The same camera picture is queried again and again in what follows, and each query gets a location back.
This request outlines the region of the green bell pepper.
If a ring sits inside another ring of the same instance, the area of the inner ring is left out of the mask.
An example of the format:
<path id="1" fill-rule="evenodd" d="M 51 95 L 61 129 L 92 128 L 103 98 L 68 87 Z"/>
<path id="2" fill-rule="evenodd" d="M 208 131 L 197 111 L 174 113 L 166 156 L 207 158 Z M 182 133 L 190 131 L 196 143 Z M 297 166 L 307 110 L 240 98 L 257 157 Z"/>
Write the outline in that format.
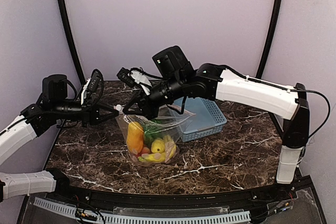
<path id="1" fill-rule="evenodd" d="M 143 126 L 144 129 L 144 143 L 146 146 L 150 146 L 156 138 L 162 137 L 161 132 L 161 120 L 153 119 L 151 123 Z"/>

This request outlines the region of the orange mango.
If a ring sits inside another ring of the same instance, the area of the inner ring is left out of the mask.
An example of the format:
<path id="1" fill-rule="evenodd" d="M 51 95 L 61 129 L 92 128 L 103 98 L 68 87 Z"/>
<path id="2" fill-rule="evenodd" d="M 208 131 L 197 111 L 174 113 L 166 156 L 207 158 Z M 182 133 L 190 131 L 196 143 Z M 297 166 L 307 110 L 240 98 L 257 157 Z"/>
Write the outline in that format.
<path id="1" fill-rule="evenodd" d="M 131 122 L 128 125 L 127 147 L 133 154 L 139 154 L 144 145 L 144 130 L 140 123 Z"/>

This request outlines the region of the clear zip top bag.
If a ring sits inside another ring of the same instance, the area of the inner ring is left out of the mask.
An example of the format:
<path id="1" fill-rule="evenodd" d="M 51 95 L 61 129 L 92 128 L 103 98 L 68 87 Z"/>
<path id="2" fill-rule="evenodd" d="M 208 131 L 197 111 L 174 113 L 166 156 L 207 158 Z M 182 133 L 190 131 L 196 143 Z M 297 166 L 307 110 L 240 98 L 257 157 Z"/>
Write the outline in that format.
<path id="1" fill-rule="evenodd" d="M 185 110 L 178 114 L 179 106 L 159 108 L 159 116 L 148 120 L 140 115 L 119 113 L 118 126 L 131 162 L 140 166 L 169 164 L 179 154 L 177 141 L 192 123 L 195 113 Z"/>

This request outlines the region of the red lychee bunch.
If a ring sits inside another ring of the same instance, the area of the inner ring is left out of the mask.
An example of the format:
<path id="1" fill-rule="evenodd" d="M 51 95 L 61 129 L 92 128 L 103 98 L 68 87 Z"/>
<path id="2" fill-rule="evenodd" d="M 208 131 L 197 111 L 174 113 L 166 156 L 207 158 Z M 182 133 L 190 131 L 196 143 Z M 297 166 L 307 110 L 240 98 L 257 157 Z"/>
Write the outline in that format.
<path id="1" fill-rule="evenodd" d="M 148 147 L 143 147 L 142 151 L 138 154 L 130 153 L 130 156 L 132 159 L 138 159 L 139 157 L 142 156 L 142 154 L 151 154 L 151 150 Z"/>

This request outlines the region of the yellow banana bunch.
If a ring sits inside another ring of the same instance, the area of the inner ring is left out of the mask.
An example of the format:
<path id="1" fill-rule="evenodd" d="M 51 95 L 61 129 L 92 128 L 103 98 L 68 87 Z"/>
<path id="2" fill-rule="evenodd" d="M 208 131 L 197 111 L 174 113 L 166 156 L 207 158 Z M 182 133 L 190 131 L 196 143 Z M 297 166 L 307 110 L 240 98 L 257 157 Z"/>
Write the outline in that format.
<path id="1" fill-rule="evenodd" d="M 165 152 L 163 153 L 152 153 L 151 152 L 151 154 L 142 154 L 142 156 L 138 158 L 139 162 L 168 163 L 176 155 L 177 146 L 173 138 L 169 134 L 167 134 L 167 135 L 164 135 L 160 139 L 162 139 L 165 143 Z"/>

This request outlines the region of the light blue plastic basket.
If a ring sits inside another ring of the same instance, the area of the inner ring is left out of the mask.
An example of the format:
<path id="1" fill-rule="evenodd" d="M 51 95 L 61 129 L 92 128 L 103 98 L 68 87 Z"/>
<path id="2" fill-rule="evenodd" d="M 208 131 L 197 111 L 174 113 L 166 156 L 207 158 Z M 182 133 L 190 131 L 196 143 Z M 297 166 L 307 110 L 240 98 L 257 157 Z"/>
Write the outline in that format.
<path id="1" fill-rule="evenodd" d="M 214 101 L 203 98 L 187 98 L 184 113 L 193 113 L 191 122 L 182 130 L 182 142 L 207 137 L 223 130 L 227 119 Z"/>

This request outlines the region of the yellow corn cob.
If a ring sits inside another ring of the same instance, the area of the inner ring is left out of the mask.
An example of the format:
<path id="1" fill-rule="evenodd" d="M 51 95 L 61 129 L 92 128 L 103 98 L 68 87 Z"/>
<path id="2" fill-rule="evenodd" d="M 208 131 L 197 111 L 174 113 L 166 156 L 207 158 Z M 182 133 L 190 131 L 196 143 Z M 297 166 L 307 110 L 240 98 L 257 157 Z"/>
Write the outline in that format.
<path id="1" fill-rule="evenodd" d="M 165 143 L 162 139 L 158 138 L 152 142 L 151 145 L 152 153 L 163 153 L 165 152 Z"/>

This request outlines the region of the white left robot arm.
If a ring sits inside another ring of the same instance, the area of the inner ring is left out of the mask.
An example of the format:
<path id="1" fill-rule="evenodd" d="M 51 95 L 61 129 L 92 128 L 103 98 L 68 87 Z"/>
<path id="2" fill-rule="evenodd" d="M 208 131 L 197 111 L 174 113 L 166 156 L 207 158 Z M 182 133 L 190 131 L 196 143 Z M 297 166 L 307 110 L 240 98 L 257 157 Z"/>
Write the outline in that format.
<path id="1" fill-rule="evenodd" d="M 104 89 L 104 80 L 99 70 L 74 98 L 68 98 L 68 88 L 74 85 L 64 74 L 53 74 L 43 79 L 42 92 L 36 103 L 23 109 L 14 121 L 1 131 L 1 163 L 28 142 L 40 137 L 50 127 L 63 122 L 81 122 L 83 127 L 98 125 L 115 118 L 122 110 L 120 105 L 110 106 L 91 95 Z M 35 193 L 52 193 L 67 189 L 69 178 L 56 168 L 35 173 L 1 173 L 1 200 Z"/>

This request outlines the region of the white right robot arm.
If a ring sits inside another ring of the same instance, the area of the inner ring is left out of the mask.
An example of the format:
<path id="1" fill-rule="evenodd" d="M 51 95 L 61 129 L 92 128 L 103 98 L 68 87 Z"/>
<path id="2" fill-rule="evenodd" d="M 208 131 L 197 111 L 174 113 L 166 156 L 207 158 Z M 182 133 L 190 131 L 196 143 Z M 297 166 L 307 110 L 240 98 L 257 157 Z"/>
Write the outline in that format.
<path id="1" fill-rule="evenodd" d="M 179 98 L 203 98 L 231 101 L 278 115 L 283 119 L 282 147 L 276 181 L 290 184 L 303 156 L 309 138 L 310 109 L 308 90 L 303 84 L 285 86 L 249 77 L 227 65 L 205 63 L 194 69 L 179 46 L 168 47 L 153 56 L 158 68 L 158 84 L 150 83 L 152 75 L 140 68 L 122 68 L 117 76 L 139 91 L 123 109 L 125 114 L 151 120 L 159 108 L 172 105 Z"/>

